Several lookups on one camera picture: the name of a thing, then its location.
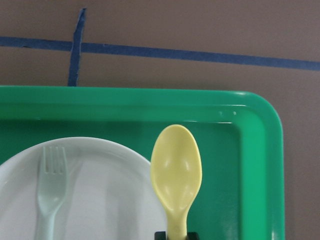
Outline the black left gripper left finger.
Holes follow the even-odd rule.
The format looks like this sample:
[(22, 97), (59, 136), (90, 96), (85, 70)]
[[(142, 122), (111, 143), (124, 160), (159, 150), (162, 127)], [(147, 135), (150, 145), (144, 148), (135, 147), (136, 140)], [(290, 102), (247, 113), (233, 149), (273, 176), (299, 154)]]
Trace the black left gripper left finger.
[(167, 233), (165, 231), (156, 231), (154, 233), (154, 240), (167, 240)]

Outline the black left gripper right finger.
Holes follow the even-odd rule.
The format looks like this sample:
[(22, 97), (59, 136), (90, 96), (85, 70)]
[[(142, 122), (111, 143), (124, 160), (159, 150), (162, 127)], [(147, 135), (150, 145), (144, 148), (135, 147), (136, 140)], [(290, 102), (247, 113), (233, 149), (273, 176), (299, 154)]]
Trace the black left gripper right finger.
[(188, 232), (186, 240), (199, 240), (199, 235), (197, 232)]

